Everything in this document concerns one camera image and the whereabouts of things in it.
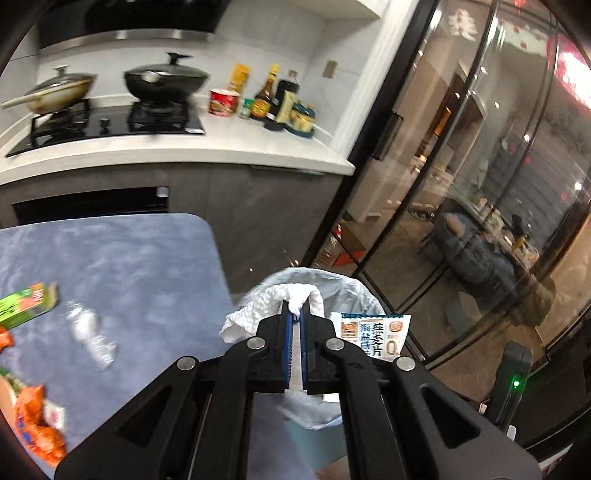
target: pot lid handle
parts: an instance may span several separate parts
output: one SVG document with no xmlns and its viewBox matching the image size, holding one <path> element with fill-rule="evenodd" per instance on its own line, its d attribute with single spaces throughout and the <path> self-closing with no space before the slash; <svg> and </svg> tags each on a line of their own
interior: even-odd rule
<svg viewBox="0 0 591 480">
<path fill-rule="evenodd" d="M 66 70 L 69 65 L 60 65 L 59 67 L 53 67 L 53 69 L 57 72 L 58 77 L 62 77 L 66 74 Z"/>
<path fill-rule="evenodd" d="M 192 55 L 181 55 L 180 53 L 175 53 L 173 51 L 169 51 L 167 54 L 170 56 L 171 65 L 176 65 L 180 59 L 190 59 L 193 57 Z"/>
</svg>

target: black glass cooktop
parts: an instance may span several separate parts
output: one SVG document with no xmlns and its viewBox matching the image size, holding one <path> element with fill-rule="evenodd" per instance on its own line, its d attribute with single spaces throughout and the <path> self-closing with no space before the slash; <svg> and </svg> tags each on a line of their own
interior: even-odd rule
<svg viewBox="0 0 591 480">
<path fill-rule="evenodd" d="M 133 106 L 91 108 L 88 103 L 81 102 L 71 110 L 52 114 L 43 123 L 33 120 L 31 133 L 6 156 L 90 138 L 158 134 L 204 135 L 205 130 L 197 112 L 184 105 L 163 108 L 135 103 Z"/>
</svg>

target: bottle label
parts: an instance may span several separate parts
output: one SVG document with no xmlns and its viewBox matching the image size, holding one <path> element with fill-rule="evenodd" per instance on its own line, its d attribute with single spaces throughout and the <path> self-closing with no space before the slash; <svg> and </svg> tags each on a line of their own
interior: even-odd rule
<svg viewBox="0 0 591 480">
<path fill-rule="evenodd" d="M 257 99 L 252 104 L 251 115 L 257 116 L 258 118 L 265 118 L 270 108 L 271 104 L 269 102 L 266 100 Z"/>
</svg>

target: black wok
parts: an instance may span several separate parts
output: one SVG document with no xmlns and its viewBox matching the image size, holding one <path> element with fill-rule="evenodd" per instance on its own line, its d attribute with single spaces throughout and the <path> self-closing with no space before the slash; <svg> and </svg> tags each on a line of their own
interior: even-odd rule
<svg viewBox="0 0 591 480">
<path fill-rule="evenodd" d="M 179 59 L 190 58 L 190 55 L 168 55 L 169 64 L 145 65 L 125 72 L 125 84 L 134 97 L 154 103 L 183 101 L 209 78 L 202 70 L 178 64 Z"/>
</svg>

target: white countertop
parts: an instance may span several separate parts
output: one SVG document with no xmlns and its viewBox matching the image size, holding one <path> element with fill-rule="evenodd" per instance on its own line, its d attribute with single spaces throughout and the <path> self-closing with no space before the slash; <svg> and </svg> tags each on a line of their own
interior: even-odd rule
<svg viewBox="0 0 591 480">
<path fill-rule="evenodd" d="M 199 118 L 206 135 L 92 138 L 6 158 L 6 153 L 29 133 L 30 120 L 23 119 L 0 138 L 0 184 L 56 171 L 137 163 L 232 163 L 346 176 L 355 170 L 353 164 L 315 138 L 300 138 L 287 131 L 271 132 L 260 122 L 237 115 L 222 118 L 201 110 Z"/>
</svg>

